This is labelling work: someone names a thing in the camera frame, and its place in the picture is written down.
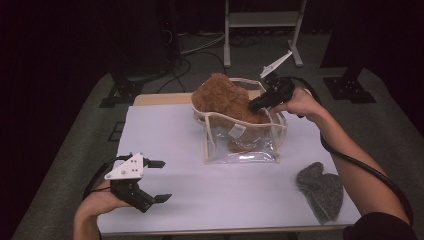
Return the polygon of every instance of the gray cloth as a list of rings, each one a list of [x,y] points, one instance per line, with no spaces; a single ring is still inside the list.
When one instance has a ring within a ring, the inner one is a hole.
[[[296,183],[321,224],[337,219],[343,204],[343,185],[339,176],[323,174],[324,166],[315,162],[297,174]]]

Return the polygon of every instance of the white table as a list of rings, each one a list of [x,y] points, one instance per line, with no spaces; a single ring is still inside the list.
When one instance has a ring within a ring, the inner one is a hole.
[[[313,123],[285,115],[288,133],[279,150],[279,164],[205,165],[205,131],[192,118],[191,104],[186,103],[189,96],[140,96],[135,105],[145,106],[129,108],[118,155],[142,151],[144,157],[165,161],[163,169],[145,168],[139,185],[152,196],[170,193],[172,197],[146,213],[121,208],[101,215],[102,234],[334,230],[359,219],[345,192],[337,221],[320,225],[296,187],[297,173],[316,161],[324,164],[324,172],[336,173]]]

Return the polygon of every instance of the teddy bear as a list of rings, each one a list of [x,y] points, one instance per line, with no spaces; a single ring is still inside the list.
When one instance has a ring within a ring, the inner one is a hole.
[[[269,123],[270,118],[264,109],[251,112],[248,109],[249,94],[245,88],[236,86],[226,75],[213,73],[191,96],[193,107],[199,112],[216,112],[252,124]],[[268,128],[244,127],[222,117],[209,118],[211,128],[221,128],[227,132],[228,148],[232,152],[248,152],[255,142],[269,131]],[[231,134],[234,128],[242,128],[242,134]]]

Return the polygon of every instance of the clear plastic bag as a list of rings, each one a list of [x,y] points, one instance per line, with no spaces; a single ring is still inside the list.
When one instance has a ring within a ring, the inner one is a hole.
[[[230,78],[248,90],[253,99],[265,92],[262,84],[242,78]],[[270,123],[251,124],[216,112],[200,112],[193,107],[194,118],[205,127],[205,164],[211,163],[279,163],[287,121],[281,113],[269,113]]]

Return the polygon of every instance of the white bracket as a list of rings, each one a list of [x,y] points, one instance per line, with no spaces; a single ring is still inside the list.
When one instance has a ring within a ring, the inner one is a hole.
[[[271,63],[271,65],[264,67],[264,70],[261,73],[261,78],[266,77],[268,74],[270,74],[272,71],[274,71],[278,66],[280,66],[284,61],[287,60],[292,55],[291,51],[288,51],[286,55],[283,57],[277,59],[277,61]]]
[[[142,178],[144,174],[143,155],[135,154],[105,175],[105,180],[135,179]]]

